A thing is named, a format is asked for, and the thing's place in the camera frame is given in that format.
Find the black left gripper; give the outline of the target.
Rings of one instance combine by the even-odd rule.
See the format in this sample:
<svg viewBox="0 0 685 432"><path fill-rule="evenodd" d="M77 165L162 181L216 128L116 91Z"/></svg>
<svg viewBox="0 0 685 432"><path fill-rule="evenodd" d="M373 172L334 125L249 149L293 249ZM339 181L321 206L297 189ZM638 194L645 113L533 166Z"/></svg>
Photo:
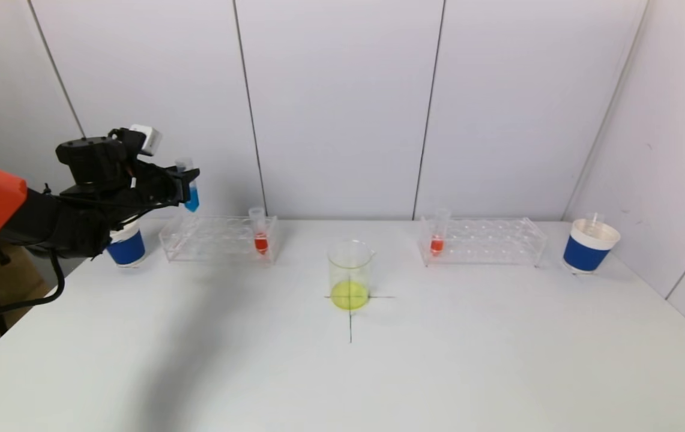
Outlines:
<svg viewBox="0 0 685 432"><path fill-rule="evenodd" d="M133 191L136 204L142 209L177 207L185 203L199 203L196 180L199 169L161 167L144 161L134 162Z"/></svg>

